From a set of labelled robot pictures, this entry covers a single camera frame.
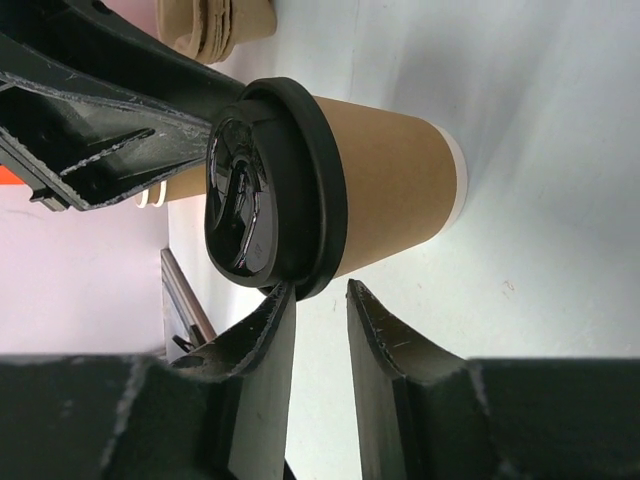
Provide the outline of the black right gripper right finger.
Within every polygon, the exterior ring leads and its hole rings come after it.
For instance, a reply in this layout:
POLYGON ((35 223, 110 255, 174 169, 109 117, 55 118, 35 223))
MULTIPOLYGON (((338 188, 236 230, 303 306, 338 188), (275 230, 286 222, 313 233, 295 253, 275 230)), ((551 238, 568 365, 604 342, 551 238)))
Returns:
POLYGON ((635 359, 463 359, 360 281, 347 320, 366 479, 635 479, 635 359))

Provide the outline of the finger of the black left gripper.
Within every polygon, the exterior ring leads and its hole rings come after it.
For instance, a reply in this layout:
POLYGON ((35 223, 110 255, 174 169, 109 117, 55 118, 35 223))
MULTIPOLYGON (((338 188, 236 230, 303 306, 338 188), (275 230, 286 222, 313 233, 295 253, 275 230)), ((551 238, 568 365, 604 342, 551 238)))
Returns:
POLYGON ((1 161, 53 211, 110 206, 202 162, 210 129, 1 37, 1 161))
POLYGON ((64 1, 54 31, 67 64, 184 113, 212 119, 244 85, 175 52, 99 1, 64 1))

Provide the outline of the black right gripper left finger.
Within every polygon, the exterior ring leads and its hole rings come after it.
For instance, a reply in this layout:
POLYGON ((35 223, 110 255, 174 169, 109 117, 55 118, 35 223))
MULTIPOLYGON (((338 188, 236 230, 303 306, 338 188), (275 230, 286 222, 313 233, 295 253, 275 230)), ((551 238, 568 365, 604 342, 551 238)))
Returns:
POLYGON ((213 341, 147 355, 1 360, 5 479, 289 479, 294 288, 213 341))

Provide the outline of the stack of brown paper cups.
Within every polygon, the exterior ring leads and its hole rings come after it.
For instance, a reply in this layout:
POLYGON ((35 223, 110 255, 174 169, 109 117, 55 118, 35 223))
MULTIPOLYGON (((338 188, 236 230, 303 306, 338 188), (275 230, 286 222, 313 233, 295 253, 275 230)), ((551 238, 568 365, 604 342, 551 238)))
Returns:
POLYGON ((190 198, 206 193, 206 168, 204 164, 178 173, 134 198, 138 208, 159 208, 167 202, 190 198))

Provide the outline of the black cup lid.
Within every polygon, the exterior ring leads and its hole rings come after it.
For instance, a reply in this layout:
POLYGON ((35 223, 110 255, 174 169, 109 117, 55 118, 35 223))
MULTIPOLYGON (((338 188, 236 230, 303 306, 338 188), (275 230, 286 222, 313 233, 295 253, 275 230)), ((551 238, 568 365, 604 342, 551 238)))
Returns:
POLYGON ((293 285, 320 293, 342 259, 346 181, 319 103, 286 77, 251 82, 225 107, 206 151, 204 237, 233 283, 268 293, 293 285))

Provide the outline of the brown paper cup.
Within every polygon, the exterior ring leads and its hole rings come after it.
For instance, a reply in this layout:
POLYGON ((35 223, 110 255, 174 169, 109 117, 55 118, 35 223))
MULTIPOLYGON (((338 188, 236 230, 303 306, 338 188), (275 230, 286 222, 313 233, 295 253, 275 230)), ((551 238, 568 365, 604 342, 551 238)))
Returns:
POLYGON ((463 210, 467 164, 458 142, 422 118, 318 97, 339 150, 348 226, 344 276, 422 244, 463 210))

